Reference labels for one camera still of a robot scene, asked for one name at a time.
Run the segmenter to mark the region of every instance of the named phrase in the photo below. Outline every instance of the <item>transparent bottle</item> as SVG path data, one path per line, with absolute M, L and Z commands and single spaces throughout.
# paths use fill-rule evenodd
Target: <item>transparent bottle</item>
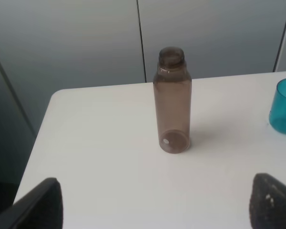
M 192 94 L 192 78 L 182 49 L 167 47 L 160 51 L 153 91 L 160 147 L 168 153 L 181 153 L 190 144 Z

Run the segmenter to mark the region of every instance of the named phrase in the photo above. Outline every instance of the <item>blue plastic cup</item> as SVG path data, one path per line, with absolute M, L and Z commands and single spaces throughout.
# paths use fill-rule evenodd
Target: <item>blue plastic cup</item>
M 269 121 L 275 130 L 286 134 L 286 79 L 281 80 L 276 86 Z

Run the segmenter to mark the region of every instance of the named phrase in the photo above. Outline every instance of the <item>white tabletop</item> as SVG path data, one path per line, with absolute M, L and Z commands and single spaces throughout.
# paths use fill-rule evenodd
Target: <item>white tabletop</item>
M 64 229 L 250 229 L 256 173 L 286 184 L 286 135 L 268 114 L 285 73 L 193 80 L 191 141 L 158 145 L 152 83 L 55 93 L 16 200 L 61 184 Z

